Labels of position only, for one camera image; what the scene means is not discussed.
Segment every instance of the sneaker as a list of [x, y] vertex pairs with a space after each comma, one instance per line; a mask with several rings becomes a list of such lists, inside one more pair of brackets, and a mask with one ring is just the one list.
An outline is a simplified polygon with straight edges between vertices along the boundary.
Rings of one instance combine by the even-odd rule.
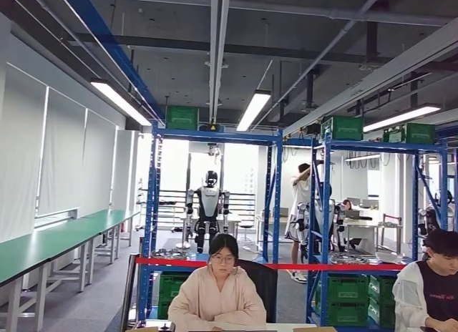
[[303, 275], [300, 271], [291, 271], [291, 279], [294, 282], [305, 284], [307, 282], [307, 278]]

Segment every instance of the white jacket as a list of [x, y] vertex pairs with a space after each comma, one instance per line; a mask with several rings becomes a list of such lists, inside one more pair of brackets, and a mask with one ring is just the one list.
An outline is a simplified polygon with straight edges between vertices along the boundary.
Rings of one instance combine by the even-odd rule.
[[392, 287], [392, 294], [396, 301], [395, 332], [420, 328], [424, 326], [425, 320], [429, 317], [423, 291], [423, 277], [417, 263], [408, 264], [398, 273]]

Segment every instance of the black shirt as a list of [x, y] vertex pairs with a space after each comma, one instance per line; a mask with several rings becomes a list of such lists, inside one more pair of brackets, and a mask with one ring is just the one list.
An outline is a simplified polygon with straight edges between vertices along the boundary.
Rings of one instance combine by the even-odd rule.
[[458, 273], [441, 276], [429, 268], [426, 260], [417, 265], [423, 277], [428, 315], [439, 321], [458, 320]]

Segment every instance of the person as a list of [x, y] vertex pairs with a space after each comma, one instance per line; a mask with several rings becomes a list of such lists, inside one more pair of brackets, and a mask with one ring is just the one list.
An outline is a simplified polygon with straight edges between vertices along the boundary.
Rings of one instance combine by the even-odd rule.
[[218, 234], [210, 244], [208, 264], [193, 271], [168, 308], [177, 332], [220, 331], [219, 323], [262, 327], [266, 313], [256, 287], [237, 266], [237, 240]]
[[[293, 189], [293, 206], [290, 213], [284, 232], [285, 239], [293, 240], [291, 247], [291, 263], [297, 264], [297, 256], [300, 249], [300, 240], [297, 236], [297, 228], [294, 221], [297, 217], [297, 205], [300, 203], [310, 203], [310, 165], [307, 163], [300, 164], [297, 167], [299, 175], [291, 178]], [[294, 270], [290, 272], [292, 280], [298, 283], [306, 283], [307, 278], [301, 271]]]
[[427, 260], [407, 265], [392, 288], [395, 331], [458, 332], [458, 233], [434, 230], [426, 246]]
[[[343, 200], [342, 201], [342, 205], [343, 206], [343, 208], [345, 210], [352, 210], [353, 207], [352, 206], [352, 201], [350, 200]], [[344, 238], [343, 239], [344, 243], [347, 243], [347, 241]], [[356, 247], [358, 245], [361, 244], [361, 239], [360, 238], [353, 238], [350, 240], [350, 246], [353, 249], [353, 250], [356, 250]]]

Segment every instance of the man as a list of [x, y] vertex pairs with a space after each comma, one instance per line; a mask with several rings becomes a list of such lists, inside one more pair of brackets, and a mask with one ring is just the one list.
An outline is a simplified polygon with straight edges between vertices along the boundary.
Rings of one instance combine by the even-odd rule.
[[[291, 186], [293, 189], [293, 206], [290, 213], [288, 223], [286, 225], [284, 232], [285, 239], [293, 240], [293, 246], [291, 248], [291, 263], [297, 264], [297, 255], [300, 249], [300, 241], [297, 237], [297, 224], [294, 223], [297, 216], [297, 205], [300, 203], [309, 203], [310, 202], [310, 165], [309, 164], [300, 164], [298, 167], [299, 175], [291, 178]], [[307, 278], [305, 277], [301, 271], [292, 271], [290, 273], [291, 279], [298, 283], [306, 283]]]
[[395, 331], [458, 332], [458, 233], [436, 229], [425, 244], [428, 259], [406, 266], [392, 288]]

